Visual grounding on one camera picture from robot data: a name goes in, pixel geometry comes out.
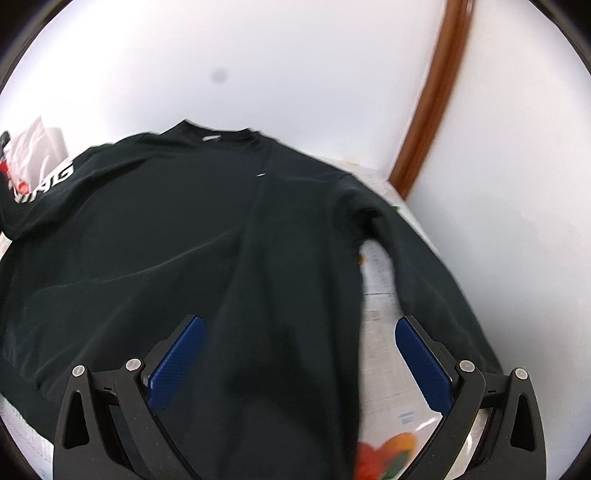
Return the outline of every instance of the gray spot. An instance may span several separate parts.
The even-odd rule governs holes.
[[[221,85],[228,79],[228,71],[224,68],[215,69],[212,73],[212,82]]]

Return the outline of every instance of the black sweatshirt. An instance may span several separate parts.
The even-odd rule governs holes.
[[[14,243],[0,262],[0,392],[48,439],[75,365],[118,369],[195,313],[204,347],[158,415],[195,471],[349,479],[367,238],[392,258],[405,314],[457,359],[501,371],[394,208],[257,132],[184,121],[90,148],[17,202],[2,181]]]

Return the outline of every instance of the screw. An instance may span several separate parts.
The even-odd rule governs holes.
[[[462,369],[462,371],[467,372],[467,373],[473,372],[476,369],[474,364],[472,362],[470,362],[469,360],[462,360],[460,362],[460,368]]]
[[[84,365],[78,365],[74,367],[74,369],[72,370],[72,375],[74,375],[75,377],[79,377],[84,373],[84,370]]]
[[[527,380],[527,372],[522,368],[515,369],[515,376],[521,380]]]
[[[133,372],[137,370],[141,364],[142,362],[140,360],[138,360],[137,358],[132,358],[131,360],[127,360],[125,368],[130,372]]]

